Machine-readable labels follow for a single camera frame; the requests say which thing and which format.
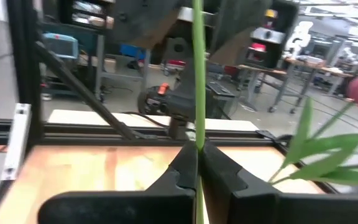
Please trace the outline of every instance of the gray floor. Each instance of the gray floor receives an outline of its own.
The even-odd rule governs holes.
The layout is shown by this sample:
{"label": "gray floor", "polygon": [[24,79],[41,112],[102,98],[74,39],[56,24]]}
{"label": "gray floor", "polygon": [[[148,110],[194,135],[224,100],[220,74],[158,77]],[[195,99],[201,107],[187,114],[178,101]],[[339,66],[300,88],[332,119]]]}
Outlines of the gray floor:
{"label": "gray floor", "polygon": [[[10,52],[9,38],[6,25],[0,23],[0,55]],[[161,71],[150,69],[147,80],[148,86],[159,85],[162,82],[174,82],[173,77],[162,75]],[[106,96],[106,107],[112,112],[136,111],[136,96],[139,93],[140,83],[125,80],[108,80],[108,85],[114,87],[110,94]],[[230,83],[223,83],[234,93],[235,88]],[[296,83],[291,84],[291,88],[299,89]],[[248,120],[253,122],[260,129],[267,129],[274,135],[288,134],[294,132],[296,123],[299,119],[298,114],[289,114],[290,103],[293,98],[285,98],[286,102],[281,102],[276,113],[268,113],[268,107],[273,103],[276,91],[265,86],[261,94],[255,100],[255,105],[259,112],[253,113],[245,110],[241,105],[234,105],[230,115],[232,119]],[[322,96],[321,92],[311,90],[310,96],[315,100],[314,103],[314,123],[313,128],[317,129],[321,124],[328,120],[332,114],[342,108],[345,102],[335,98]],[[16,84],[14,79],[14,68],[12,67],[12,57],[0,60],[0,118],[12,118],[12,111],[16,102]],[[52,101],[44,102],[44,119],[55,109],[83,110],[90,111],[81,101],[76,99],[54,98]],[[346,116],[333,126],[326,135],[358,133],[358,108],[351,109]],[[0,154],[0,171],[4,155]],[[358,155],[352,157],[348,163],[358,163]],[[346,186],[337,186],[342,192],[352,192],[353,189]]]}

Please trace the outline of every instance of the workbench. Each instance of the workbench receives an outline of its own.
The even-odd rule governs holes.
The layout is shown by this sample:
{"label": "workbench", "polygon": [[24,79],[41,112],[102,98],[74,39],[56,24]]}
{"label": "workbench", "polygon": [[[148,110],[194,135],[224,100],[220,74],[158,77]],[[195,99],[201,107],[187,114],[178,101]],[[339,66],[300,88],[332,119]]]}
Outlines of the workbench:
{"label": "workbench", "polygon": [[[310,84],[313,81],[313,79],[315,78],[316,74],[319,71],[323,71],[323,72],[329,72],[332,75],[338,77],[338,80],[340,79],[341,81],[343,80],[343,77],[348,77],[351,75],[345,74],[345,73],[340,73],[336,70],[333,70],[333,68],[328,68],[325,67],[322,63],[308,63],[308,62],[304,62],[304,61],[300,61],[300,60],[296,60],[294,58],[286,58],[285,61],[290,63],[290,66],[287,70],[287,74],[286,75],[282,75],[280,77],[274,77],[276,79],[279,79],[281,81],[283,81],[283,83],[281,85],[276,85],[273,83],[269,83],[266,82],[265,80],[263,81],[264,84],[268,84],[269,86],[275,88],[278,90],[278,94],[274,100],[273,105],[268,109],[268,112],[273,113],[276,111],[277,109],[277,105],[280,101],[282,101],[282,98],[284,96],[290,96],[290,97],[295,97],[297,98],[295,101],[295,104],[293,105],[293,108],[290,110],[291,114],[295,114],[296,113],[296,109],[300,106],[302,99],[306,96],[309,88],[310,88]],[[299,93],[295,93],[293,91],[288,91],[287,87],[288,84],[290,82],[291,79],[293,79],[293,77],[295,76],[295,71],[294,68],[296,66],[300,66],[300,67],[307,67],[307,68],[311,68],[311,73],[308,75],[308,78],[306,79],[306,81],[304,82],[304,85],[301,89],[301,91]],[[334,84],[331,89],[332,89],[332,93],[336,90],[337,86],[340,85],[341,82],[337,82],[336,84]]]}
{"label": "workbench", "polygon": [[343,82],[343,79],[344,78],[347,78],[347,77],[353,77],[353,75],[350,75],[350,74],[346,74],[346,73],[343,73],[343,72],[339,72],[333,68],[326,68],[326,67],[323,67],[321,68],[321,71],[323,72],[327,72],[327,73],[330,73],[332,76],[335,77],[335,82],[333,83],[333,85],[330,87],[329,91],[327,94],[325,94],[326,96],[332,96],[332,97],[336,97],[334,95],[336,89],[338,88],[338,86],[340,84],[342,84]]}
{"label": "workbench", "polygon": [[240,74],[240,82],[238,86],[238,90],[242,90],[244,83],[247,79],[249,79],[248,87],[247,87],[247,98],[240,96],[240,102],[250,109],[250,111],[257,111],[257,108],[253,104],[255,100],[255,89],[257,87],[257,83],[259,80],[259,74],[263,73],[263,78],[261,79],[262,84],[266,83],[267,85],[272,86],[271,83],[265,81],[265,76],[273,76],[273,77],[284,77],[287,73],[282,70],[275,69],[267,69],[267,68],[255,68],[247,65],[240,65],[237,68],[241,69]]}
{"label": "workbench", "polygon": [[[114,113],[128,126],[156,127],[150,121]],[[149,116],[168,124],[166,116]],[[55,110],[49,123],[106,123],[95,113]],[[207,119],[206,129],[255,131],[249,121]],[[225,154],[262,180],[280,167],[283,155],[274,147],[219,147]],[[37,211],[48,198],[74,190],[144,190],[163,174],[180,147],[147,146],[35,146],[17,180],[0,204],[0,224],[36,224]],[[295,171],[288,166],[277,177]],[[324,194],[313,182],[286,180],[275,186],[282,192]],[[204,222],[209,223],[204,205]]]}

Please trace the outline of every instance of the wooden board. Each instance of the wooden board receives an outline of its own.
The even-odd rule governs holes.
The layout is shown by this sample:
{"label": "wooden board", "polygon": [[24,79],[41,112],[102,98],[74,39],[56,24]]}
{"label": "wooden board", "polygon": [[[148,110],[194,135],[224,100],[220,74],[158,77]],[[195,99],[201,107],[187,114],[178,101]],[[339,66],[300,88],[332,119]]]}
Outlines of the wooden board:
{"label": "wooden board", "polygon": [[[272,147],[220,147],[257,177],[267,180],[283,161]],[[167,168],[180,147],[38,146],[0,206],[0,224],[36,224],[48,198],[76,190],[143,190]],[[296,170],[286,168],[278,177]],[[283,192],[323,194],[314,183],[288,180]],[[204,211],[205,223],[208,223]]]}
{"label": "wooden board", "polygon": [[353,75],[346,74],[346,73],[343,73],[343,72],[339,72],[337,70],[333,70],[333,68],[323,67],[323,68],[321,68],[321,70],[324,71],[324,72],[329,72],[330,74],[332,74],[334,76],[337,76],[337,77],[343,77],[343,78],[353,77]]}
{"label": "wooden board", "polygon": [[260,72],[266,72],[266,73],[275,73],[275,74],[278,74],[278,75],[286,75],[287,74],[287,72],[283,71],[283,70],[276,70],[276,69],[267,70],[267,69],[255,68],[255,67],[251,67],[251,66],[247,66],[247,65],[239,65],[239,66],[237,66],[237,68],[248,69],[248,70],[253,70],[253,71],[260,71]]}

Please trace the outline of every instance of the white robot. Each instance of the white robot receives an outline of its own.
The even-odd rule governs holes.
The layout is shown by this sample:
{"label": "white robot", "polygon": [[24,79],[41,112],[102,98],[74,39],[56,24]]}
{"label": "white robot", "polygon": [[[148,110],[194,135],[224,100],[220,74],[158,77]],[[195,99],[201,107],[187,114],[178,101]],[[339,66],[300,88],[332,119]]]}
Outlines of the white robot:
{"label": "white robot", "polygon": [[309,30],[312,26],[313,22],[301,21],[295,27],[291,37],[288,39],[287,44],[285,45],[283,58],[296,58],[299,55],[301,49],[309,44],[311,39]]}
{"label": "white robot", "polygon": [[341,56],[345,57],[345,58],[353,58],[356,56],[356,54],[354,54],[351,50],[350,47],[345,47],[343,50],[342,50],[342,53],[341,53]]}

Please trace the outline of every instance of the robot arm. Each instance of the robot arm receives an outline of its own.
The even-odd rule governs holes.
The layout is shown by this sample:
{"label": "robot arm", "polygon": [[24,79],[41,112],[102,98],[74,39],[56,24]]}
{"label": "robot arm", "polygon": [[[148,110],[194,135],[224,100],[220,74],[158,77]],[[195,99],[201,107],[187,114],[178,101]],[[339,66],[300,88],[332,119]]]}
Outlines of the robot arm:
{"label": "robot arm", "polygon": [[306,47],[311,39],[309,34],[310,28],[313,26],[312,22],[302,21],[294,29],[292,36],[287,41],[284,57],[296,57],[303,47]]}

